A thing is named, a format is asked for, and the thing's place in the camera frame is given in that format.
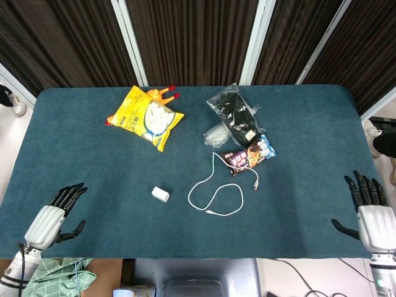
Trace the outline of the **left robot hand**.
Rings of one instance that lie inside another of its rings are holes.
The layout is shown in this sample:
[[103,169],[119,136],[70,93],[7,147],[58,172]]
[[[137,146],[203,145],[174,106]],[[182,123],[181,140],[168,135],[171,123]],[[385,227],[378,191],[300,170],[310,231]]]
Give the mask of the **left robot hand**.
[[85,220],[82,220],[73,231],[68,233],[61,233],[61,227],[79,197],[87,189],[84,183],[60,189],[53,200],[42,207],[34,218],[24,236],[26,245],[32,249],[44,251],[54,243],[61,243],[80,235],[85,227]]

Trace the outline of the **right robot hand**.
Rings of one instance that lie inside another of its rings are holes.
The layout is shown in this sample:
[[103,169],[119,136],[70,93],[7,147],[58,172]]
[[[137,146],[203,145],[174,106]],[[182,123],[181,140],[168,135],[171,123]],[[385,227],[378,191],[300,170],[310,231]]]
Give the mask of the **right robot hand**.
[[376,179],[353,172],[355,179],[345,175],[358,221],[358,230],[331,219],[341,233],[361,242],[371,254],[395,253],[395,214],[389,206],[384,188]]

